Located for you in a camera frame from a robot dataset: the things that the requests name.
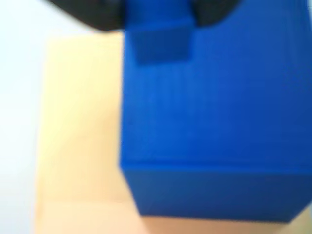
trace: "blue cube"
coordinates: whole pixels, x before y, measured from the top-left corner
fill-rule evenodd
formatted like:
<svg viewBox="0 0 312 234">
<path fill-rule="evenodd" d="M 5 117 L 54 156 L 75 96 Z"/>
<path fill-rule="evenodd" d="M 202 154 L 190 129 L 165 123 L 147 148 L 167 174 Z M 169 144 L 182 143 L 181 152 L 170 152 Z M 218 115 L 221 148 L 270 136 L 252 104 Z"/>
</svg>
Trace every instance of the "blue cube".
<svg viewBox="0 0 312 234">
<path fill-rule="evenodd" d="M 243 1 L 186 60 L 142 66 L 125 32 L 120 164 L 142 215 L 289 222 L 309 204 L 307 4 Z"/>
</svg>

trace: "white wall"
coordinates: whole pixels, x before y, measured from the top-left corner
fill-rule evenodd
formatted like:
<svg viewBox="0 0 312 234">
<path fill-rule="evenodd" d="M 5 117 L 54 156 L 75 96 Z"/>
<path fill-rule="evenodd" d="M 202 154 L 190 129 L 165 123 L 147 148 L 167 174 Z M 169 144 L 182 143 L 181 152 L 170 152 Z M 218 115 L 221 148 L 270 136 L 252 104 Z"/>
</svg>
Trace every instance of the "white wall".
<svg viewBox="0 0 312 234">
<path fill-rule="evenodd" d="M 34 230 L 36 133 L 46 40 L 90 31 L 42 0 L 1 0 L 0 234 Z"/>
</svg>

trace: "tabletop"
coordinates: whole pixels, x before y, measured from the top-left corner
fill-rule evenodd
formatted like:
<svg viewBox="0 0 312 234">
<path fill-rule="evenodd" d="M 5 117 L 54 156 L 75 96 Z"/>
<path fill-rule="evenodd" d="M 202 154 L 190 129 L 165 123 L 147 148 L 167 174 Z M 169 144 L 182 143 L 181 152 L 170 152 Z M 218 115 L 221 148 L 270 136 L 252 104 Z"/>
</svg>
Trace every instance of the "tabletop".
<svg viewBox="0 0 312 234">
<path fill-rule="evenodd" d="M 38 144 L 38 234 L 310 234 L 290 224 L 140 217 L 118 167 L 122 33 L 51 40 Z"/>
</svg>

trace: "box top face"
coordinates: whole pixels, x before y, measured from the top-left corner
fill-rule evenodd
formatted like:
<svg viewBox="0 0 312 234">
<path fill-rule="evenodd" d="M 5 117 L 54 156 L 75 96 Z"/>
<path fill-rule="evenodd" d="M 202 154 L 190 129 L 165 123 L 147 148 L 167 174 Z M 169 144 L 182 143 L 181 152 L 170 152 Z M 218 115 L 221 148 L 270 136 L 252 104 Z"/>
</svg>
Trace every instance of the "box top face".
<svg viewBox="0 0 312 234">
<path fill-rule="evenodd" d="M 311 168 L 307 1 L 243 1 L 192 40 L 189 61 L 142 66 L 126 33 L 123 162 Z"/>
</svg>

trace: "black object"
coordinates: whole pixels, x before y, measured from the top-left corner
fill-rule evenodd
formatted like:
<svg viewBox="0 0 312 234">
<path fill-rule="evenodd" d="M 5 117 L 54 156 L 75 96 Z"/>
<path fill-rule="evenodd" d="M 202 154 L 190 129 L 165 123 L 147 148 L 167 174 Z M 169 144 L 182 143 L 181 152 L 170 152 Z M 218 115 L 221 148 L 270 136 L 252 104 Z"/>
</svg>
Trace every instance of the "black object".
<svg viewBox="0 0 312 234">
<path fill-rule="evenodd" d="M 122 0 L 49 0 L 76 19 L 101 31 L 124 28 Z"/>
<path fill-rule="evenodd" d="M 209 26 L 225 19 L 241 0 L 192 0 L 199 27 Z"/>
</svg>

